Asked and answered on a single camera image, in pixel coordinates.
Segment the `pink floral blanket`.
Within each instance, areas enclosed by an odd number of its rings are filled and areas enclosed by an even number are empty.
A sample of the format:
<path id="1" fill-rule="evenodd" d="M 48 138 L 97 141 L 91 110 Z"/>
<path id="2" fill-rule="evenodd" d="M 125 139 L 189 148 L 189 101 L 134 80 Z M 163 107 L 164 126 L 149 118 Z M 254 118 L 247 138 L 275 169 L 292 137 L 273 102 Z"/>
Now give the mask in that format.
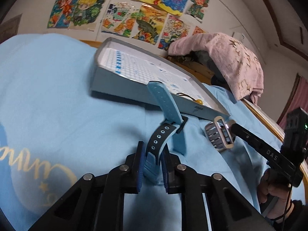
<path id="1" fill-rule="evenodd" d="M 221 32 L 199 33 L 171 43 L 168 54 L 184 56 L 198 51 L 208 53 L 237 101 L 249 97 L 257 105 L 264 92 L 264 73 L 250 49 Z"/>

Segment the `pink curtain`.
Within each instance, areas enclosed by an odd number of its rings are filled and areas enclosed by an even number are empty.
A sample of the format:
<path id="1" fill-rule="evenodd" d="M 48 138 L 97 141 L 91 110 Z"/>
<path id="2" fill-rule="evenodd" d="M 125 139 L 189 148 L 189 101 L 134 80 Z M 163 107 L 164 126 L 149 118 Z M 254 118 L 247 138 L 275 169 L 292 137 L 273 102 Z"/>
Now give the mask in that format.
<path id="1" fill-rule="evenodd" d="M 307 79 L 300 76 L 299 74 L 296 75 L 295 83 L 293 85 L 291 94 L 287 100 L 284 110 L 282 114 L 277 120 L 277 124 L 284 129 L 286 126 L 287 121 L 287 114 L 294 109 L 301 108 L 305 112 L 307 112 L 307 104 L 308 104 L 308 84 Z"/>

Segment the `light blue cartoon bedsheet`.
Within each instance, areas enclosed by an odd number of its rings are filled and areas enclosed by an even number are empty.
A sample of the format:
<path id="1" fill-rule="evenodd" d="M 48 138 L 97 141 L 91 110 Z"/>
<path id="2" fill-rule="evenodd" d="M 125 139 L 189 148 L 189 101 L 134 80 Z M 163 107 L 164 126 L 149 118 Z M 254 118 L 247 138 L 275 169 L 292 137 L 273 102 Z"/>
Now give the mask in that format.
<path id="1" fill-rule="evenodd" d="M 1 43 L 1 209 L 15 230 L 28 230 L 84 174 L 124 163 L 164 119 L 159 107 L 91 94 L 95 52 L 61 34 L 21 34 Z M 231 119 L 280 149 L 230 92 L 204 86 Z M 220 154 L 205 135 L 208 121 L 187 117 L 187 153 L 176 153 L 181 162 L 201 174 L 222 174 L 257 207 L 266 160 L 238 138 Z M 124 207 L 124 230 L 181 230 L 180 196 L 146 178 Z"/>

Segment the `white air conditioner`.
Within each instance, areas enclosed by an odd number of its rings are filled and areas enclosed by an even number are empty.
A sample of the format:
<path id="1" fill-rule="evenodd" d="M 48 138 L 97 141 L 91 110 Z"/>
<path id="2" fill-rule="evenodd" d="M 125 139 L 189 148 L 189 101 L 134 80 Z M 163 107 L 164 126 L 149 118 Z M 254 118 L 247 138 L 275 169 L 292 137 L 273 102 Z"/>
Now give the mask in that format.
<path id="1" fill-rule="evenodd" d="M 250 49 L 251 51 L 255 51 L 253 44 L 249 41 L 249 39 L 243 34 L 239 32 L 233 32 L 232 37 L 237 39 L 240 43 L 242 43 L 246 48 Z"/>

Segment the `grey shallow cardboard box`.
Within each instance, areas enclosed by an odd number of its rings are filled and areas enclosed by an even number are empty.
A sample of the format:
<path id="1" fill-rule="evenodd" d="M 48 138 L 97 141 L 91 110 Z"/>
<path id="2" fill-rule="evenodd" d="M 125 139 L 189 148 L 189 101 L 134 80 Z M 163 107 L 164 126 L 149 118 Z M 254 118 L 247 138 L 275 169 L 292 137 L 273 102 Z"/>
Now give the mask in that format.
<path id="1" fill-rule="evenodd" d="M 147 84 L 158 81 L 167 87 L 181 113 L 207 120 L 230 116 L 192 74 L 162 57 L 108 40 L 97 49 L 95 64 L 93 91 L 156 105 Z"/>

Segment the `brown wooden door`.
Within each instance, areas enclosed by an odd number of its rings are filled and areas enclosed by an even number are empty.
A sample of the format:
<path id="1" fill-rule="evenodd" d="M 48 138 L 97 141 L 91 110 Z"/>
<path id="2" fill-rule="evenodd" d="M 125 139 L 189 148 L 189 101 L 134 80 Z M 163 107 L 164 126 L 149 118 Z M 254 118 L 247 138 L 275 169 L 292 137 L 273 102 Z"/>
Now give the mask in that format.
<path id="1" fill-rule="evenodd" d="M 18 27 L 21 20 L 21 16 L 22 14 L 17 15 L 14 18 L 9 19 L 5 23 L 1 24 L 0 43 L 3 43 L 6 40 L 18 34 Z"/>

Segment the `wall drawings collage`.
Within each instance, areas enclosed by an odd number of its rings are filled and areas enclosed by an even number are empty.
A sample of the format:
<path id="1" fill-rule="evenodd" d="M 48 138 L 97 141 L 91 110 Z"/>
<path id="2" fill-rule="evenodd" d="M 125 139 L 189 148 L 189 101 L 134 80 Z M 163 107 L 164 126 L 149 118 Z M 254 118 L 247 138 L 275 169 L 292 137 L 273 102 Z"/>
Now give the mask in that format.
<path id="1" fill-rule="evenodd" d="M 194 34 L 199 26 L 180 18 L 187 14 L 202 22 L 209 0 L 55 0 L 48 28 L 75 29 L 115 34 L 157 46 Z"/>

